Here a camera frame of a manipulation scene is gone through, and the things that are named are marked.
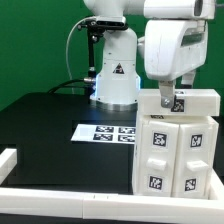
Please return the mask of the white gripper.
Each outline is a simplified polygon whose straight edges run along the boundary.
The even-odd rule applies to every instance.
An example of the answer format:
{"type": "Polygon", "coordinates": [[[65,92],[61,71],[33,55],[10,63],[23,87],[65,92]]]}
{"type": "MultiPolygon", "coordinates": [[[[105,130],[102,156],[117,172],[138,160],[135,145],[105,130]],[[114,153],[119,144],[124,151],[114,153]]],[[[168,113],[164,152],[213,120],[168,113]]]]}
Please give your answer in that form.
{"type": "Polygon", "coordinates": [[[149,20],[145,29],[144,67],[149,79],[158,80],[161,106],[172,108],[175,84],[192,89],[195,69],[205,63],[208,23],[203,20],[149,20]]]}

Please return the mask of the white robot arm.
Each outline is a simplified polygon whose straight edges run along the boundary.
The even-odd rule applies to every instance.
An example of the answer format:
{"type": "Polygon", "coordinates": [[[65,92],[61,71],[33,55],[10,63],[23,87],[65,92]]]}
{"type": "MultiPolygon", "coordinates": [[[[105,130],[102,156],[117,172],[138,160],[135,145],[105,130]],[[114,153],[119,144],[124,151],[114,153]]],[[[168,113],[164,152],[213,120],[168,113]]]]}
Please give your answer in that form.
{"type": "Polygon", "coordinates": [[[216,0],[83,1],[93,13],[92,39],[105,40],[91,102],[112,110],[135,106],[136,55],[141,54],[147,77],[159,82],[161,106],[173,107],[175,80],[205,63],[216,0]]]}

